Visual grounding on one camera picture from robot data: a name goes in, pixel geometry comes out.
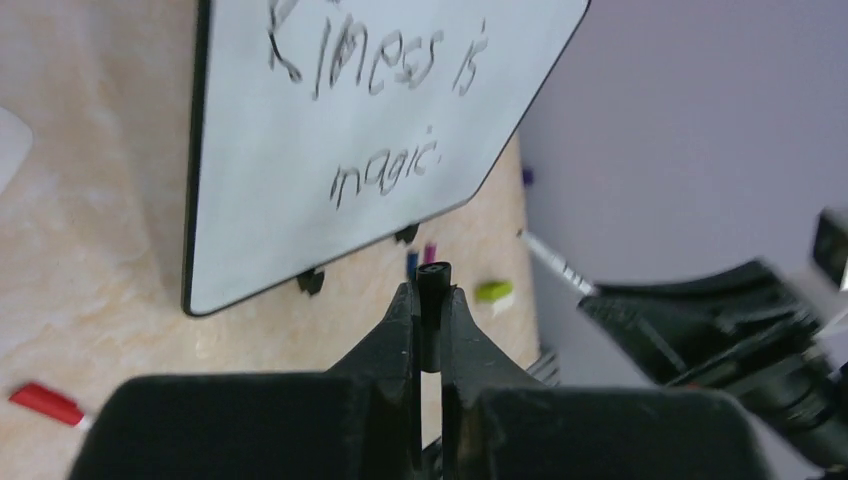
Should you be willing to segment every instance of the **wooden table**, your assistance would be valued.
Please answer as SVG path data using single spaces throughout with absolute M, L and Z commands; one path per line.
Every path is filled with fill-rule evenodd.
M 65 0 L 0 5 L 0 106 L 35 146 L 0 194 L 0 388 L 38 380 L 96 411 L 147 373 L 322 370 L 379 321 L 406 249 L 392 240 L 326 267 L 314 298 L 290 282 L 218 315 L 179 310 L 195 4 Z M 538 356 L 518 145 L 479 194 L 421 226 L 469 293 L 509 279 L 516 303 L 473 313 L 520 365 Z M 438 377 L 423 435 L 439 434 Z M 59 478 L 77 430 L 0 403 L 4 479 Z

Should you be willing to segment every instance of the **purple marker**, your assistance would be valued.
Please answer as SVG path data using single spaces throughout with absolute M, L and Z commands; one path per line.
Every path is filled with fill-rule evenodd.
M 428 243 L 424 246 L 424 263 L 433 263 L 436 261 L 436 244 Z

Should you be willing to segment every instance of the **whiteboard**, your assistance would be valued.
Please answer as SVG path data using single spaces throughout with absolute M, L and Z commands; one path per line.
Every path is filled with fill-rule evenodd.
M 183 275 L 190 315 L 470 200 L 588 7 L 200 3 Z

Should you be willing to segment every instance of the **red marker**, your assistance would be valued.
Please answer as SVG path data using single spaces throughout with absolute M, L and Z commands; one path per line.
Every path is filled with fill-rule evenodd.
M 436 244 L 428 243 L 424 246 L 424 263 L 433 263 L 436 261 Z
M 73 400 L 37 383 L 24 385 L 9 401 L 81 430 L 88 430 L 93 422 Z

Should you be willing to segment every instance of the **purple wall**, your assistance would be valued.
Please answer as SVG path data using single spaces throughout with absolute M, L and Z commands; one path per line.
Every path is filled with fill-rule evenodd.
M 848 1 L 594 0 L 520 133 L 530 229 L 589 278 L 798 270 L 819 210 L 848 205 Z M 566 381 L 641 383 L 535 280 Z M 809 472 L 766 448 L 781 478 Z

